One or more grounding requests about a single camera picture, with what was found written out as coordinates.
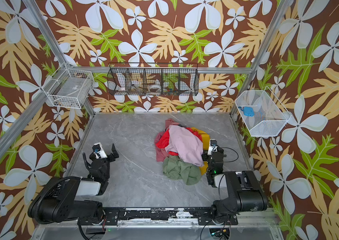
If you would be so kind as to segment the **green cloth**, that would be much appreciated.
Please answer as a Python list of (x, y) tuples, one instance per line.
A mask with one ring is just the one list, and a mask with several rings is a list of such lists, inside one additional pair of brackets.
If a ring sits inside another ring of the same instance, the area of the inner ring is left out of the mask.
[(182, 180), (187, 186), (195, 185), (201, 179), (199, 167), (184, 162), (178, 156), (164, 159), (163, 174), (171, 180)]

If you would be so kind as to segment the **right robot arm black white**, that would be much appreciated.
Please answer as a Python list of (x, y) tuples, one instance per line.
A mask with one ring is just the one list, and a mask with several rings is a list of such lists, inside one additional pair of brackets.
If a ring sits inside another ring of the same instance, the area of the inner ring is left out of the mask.
[(206, 161), (206, 178), (210, 186), (227, 190), (227, 197), (219, 199), (211, 206), (214, 218), (235, 216), (241, 212), (261, 212), (268, 208), (268, 201), (253, 171), (224, 172), (226, 163), (224, 149), (218, 145), (210, 145), (203, 151), (202, 159)]

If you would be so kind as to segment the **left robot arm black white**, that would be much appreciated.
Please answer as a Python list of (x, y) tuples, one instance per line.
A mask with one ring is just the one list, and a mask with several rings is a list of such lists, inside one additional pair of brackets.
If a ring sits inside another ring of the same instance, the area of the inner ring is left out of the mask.
[(97, 201), (77, 200), (82, 196), (101, 196), (105, 193), (110, 178), (110, 163), (119, 158), (115, 145), (106, 154), (101, 143), (92, 146), (93, 152), (87, 161), (83, 153), (88, 176), (53, 177), (35, 197), (28, 208), (28, 216), (37, 223), (46, 225), (77, 220), (79, 223), (99, 224), (103, 221), (103, 204)]

